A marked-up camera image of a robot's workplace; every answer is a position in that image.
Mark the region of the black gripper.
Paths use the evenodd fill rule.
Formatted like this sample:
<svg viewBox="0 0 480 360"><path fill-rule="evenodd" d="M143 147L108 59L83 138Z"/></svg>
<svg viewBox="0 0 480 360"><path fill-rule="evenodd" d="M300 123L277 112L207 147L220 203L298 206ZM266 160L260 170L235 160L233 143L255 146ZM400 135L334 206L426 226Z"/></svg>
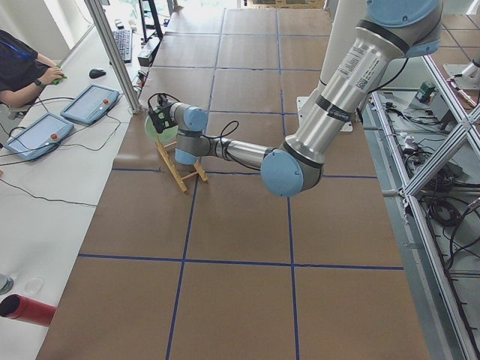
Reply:
<svg viewBox="0 0 480 360"><path fill-rule="evenodd" d="M173 120L167 108L156 109L154 112L151 112L151 121L157 132L164 132L173 127Z"/></svg>

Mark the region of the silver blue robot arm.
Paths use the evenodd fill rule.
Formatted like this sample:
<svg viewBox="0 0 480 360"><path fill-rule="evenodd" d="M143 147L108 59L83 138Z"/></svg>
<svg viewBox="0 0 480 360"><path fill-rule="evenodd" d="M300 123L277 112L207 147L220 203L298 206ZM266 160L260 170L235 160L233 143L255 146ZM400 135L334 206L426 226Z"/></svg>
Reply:
<svg viewBox="0 0 480 360"><path fill-rule="evenodd" d="M355 27L355 41L325 87L315 88L298 112L298 130L279 147L204 133L208 115L197 106L157 93L148 118L158 134L175 129L175 160L194 165L199 157L216 157L258 170L263 184L279 197L313 188L323 176L326 150L360 103L380 87L389 63L437 51L441 1L367 1Z"/></svg>

